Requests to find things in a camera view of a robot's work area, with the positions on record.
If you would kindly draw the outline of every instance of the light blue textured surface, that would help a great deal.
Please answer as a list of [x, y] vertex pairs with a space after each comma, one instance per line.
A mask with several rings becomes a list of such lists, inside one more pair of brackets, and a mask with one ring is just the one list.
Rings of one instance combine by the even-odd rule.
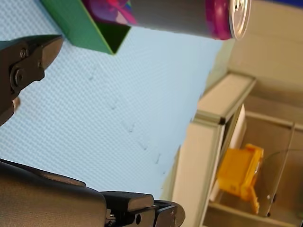
[[[2, 0], [0, 24], [1, 40], [60, 33], [34, 0]], [[133, 28], [110, 56], [66, 40], [0, 128], [0, 158], [159, 197], [221, 45]]]

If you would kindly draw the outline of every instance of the metal bolt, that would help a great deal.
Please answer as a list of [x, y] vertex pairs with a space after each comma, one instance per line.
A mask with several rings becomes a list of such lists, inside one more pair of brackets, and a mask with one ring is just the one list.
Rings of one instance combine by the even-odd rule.
[[25, 58], [27, 56], [27, 51], [26, 51], [26, 49], [22, 49], [21, 51], [20, 51], [20, 57], [21, 58]]
[[22, 70], [22, 69], [16, 70], [16, 72], [15, 72], [16, 86], [19, 86], [19, 87], [22, 86], [23, 79], [24, 79], [24, 70]]

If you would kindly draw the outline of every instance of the green cardboard box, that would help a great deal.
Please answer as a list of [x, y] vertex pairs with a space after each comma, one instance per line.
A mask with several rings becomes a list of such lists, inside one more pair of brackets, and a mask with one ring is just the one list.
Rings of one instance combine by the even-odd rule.
[[115, 54], [130, 27], [95, 22], [81, 0], [41, 0], [70, 42], [78, 47]]

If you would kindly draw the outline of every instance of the yellow object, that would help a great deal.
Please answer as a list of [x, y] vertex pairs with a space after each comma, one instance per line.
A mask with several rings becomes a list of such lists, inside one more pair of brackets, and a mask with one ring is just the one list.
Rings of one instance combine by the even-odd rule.
[[250, 201], [254, 213], [259, 203], [254, 185], [263, 159], [263, 149], [247, 144], [245, 149], [228, 149], [217, 174], [219, 188]]

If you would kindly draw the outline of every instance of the can lid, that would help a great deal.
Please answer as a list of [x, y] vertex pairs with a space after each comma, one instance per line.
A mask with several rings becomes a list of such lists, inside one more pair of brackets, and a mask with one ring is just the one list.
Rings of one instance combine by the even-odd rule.
[[229, 8], [229, 24], [232, 36], [243, 38], [250, 17], [251, 0], [231, 0]]

